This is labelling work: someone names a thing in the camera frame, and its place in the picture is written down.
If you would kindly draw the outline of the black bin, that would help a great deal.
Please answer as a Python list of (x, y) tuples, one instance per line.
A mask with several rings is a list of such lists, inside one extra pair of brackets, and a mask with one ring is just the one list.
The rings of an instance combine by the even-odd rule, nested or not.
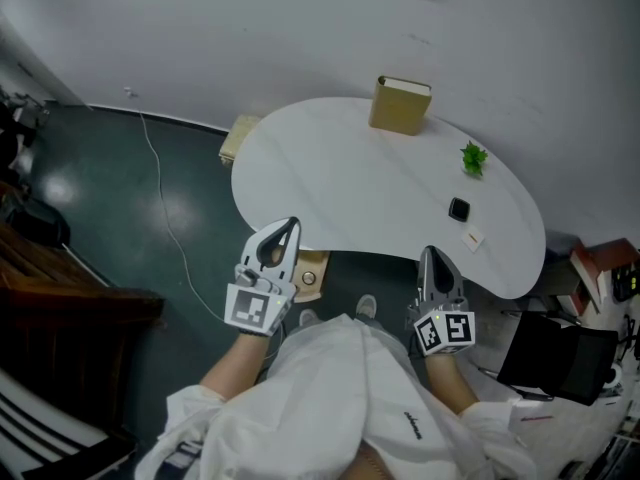
[(3, 217), (10, 227), (34, 243), (57, 249), (70, 243), (70, 227), (52, 207), (13, 206), (4, 210)]

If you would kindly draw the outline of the cream padded stool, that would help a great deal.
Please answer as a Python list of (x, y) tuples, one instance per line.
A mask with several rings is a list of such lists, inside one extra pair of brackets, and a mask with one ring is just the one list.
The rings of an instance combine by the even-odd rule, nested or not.
[(252, 115), (240, 115), (236, 118), (219, 150), (219, 158), (223, 166), (233, 165), (242, 142), (260, 121), (260, 117)]

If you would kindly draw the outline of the black wheeled device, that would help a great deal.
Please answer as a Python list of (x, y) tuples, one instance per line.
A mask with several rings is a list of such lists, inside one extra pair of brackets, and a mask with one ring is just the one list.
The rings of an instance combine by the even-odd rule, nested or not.
[(613, 269), (612, 294), (619, 303), (640, 294), (640, 268), (629, 264)]

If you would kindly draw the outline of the small white card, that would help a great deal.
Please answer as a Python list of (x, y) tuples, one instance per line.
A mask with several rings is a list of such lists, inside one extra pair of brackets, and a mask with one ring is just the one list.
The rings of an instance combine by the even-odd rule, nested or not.
[(461, 235), (462, 242), (475, 253), (484, 242), (484, 235), (474, 226), (468, 226)]

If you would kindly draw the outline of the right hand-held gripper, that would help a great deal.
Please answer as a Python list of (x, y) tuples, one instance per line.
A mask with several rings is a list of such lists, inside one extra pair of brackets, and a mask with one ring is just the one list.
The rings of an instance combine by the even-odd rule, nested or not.
[[(439, 248), (426, 246), (418, 268), (418, 304), (408, 308), (407, 321), (423, 356), (455, 355), (475, 345), (475, 313), (464, 297), (463, 276)], [(451, 299), (430, 307), (433, 292)]]

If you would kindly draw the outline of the black office chair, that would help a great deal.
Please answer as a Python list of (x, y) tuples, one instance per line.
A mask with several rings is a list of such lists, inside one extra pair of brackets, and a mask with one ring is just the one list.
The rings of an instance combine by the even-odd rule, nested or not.
[(497, 381), (590, 406), (607, 383), (617, 346), (613, 330), (563, 326), (524, 312)]

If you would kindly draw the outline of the small green potted plant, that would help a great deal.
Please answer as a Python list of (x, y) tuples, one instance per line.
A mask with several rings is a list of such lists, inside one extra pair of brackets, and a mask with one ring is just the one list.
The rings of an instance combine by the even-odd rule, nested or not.
[(488, 159), (488, 152), (479, 145), (469, 141), (466, 146), (461, 149), (461, 153), (463, 171), (470, 176), (481, 178), (483, 176), (485, 163)]

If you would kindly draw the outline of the person's white shirt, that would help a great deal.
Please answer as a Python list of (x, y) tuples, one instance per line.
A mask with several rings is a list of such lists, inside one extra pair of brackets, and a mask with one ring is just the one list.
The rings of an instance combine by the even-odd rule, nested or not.
[(167, 400), (135, 480), (536, 480), (512, 407), (455, 414), (377, 323), (298, 326), (265, 379), (225, 400), (200, 385)]

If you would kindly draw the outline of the large wooden drawer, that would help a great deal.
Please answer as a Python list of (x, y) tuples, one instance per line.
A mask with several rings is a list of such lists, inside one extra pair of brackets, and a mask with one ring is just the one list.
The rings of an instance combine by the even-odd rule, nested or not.
[[(298, 252), (291, 279), (297, 288), (296, 296), (293, 299), (296, 304), (313, 302), (322, 297), (329, 259), (329, 251), (300, 250)], [(311, 271), (316, 275), (316, 282), (311, 286), (305, 285), (302, 281), (302, 274), (307, 271)]]

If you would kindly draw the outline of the person's right forearm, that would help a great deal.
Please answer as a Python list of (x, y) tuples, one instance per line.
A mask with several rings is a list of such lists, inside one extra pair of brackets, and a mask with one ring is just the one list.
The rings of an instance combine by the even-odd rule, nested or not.
[(427, 356), (425, 366), (431, 392), (452, 412), (461, 414), (478, 402), (454, 355)]

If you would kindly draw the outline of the red-brown flat box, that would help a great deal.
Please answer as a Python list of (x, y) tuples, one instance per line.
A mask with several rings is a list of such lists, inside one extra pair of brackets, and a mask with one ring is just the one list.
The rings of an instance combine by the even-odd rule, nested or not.
[(591, 247), (578, 240), (569, 259), (587, 289), (594, 310), (602, 313), (612, 296), (613, 271), (640, 266), (640, 251), (625, 238)]

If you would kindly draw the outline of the dark brown wooden cabinet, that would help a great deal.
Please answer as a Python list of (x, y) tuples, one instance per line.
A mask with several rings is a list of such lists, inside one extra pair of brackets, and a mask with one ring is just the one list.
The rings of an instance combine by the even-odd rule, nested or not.
[(0, 223), (0, 480), (95, 480), (134, 454), (131, 358), (163, 307)]

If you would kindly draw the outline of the white curved desk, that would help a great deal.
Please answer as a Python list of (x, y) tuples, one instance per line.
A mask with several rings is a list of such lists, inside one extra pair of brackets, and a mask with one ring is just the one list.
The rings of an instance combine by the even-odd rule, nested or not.
[[(525, 295), (541, 273), (546, 237), (518, 178), (495, 156), (481, 178), (465, 173), (461, 149), (471, 139), (443, 120), (430, 117), (407, 136), (370, 127), (370, 107), (362, 98), (316, 98), (263, 118), (231, 170), (246, 223), (260, 229), (297, 217), (311, 250), (416, 260), (433, 245), (494, 295)], [(448, 216), (454, 197), (471, 205), (467, 222)], [(461, 240), (468, 226), (485, 237), (475, 253)]]

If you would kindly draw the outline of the tan hardcover book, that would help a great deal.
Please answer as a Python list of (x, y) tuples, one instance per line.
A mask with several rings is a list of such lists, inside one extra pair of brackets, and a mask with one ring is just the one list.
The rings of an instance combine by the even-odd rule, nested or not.
[(376, 81), (368, 124), (403, 135), (418, 135), (431, 100), (430, 85), (380, 76)]

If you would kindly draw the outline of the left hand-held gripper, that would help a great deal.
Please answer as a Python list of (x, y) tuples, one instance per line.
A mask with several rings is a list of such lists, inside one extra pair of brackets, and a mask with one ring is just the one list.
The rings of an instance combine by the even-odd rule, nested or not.
[(276, 332), (297, 293), (292, 276), (300, 237), (297, 217), (274, 221), (249, 237), (242, 265), (235, 267), (235, 282), (227, 285), (227, 325), (254, 335), (270, 337)]

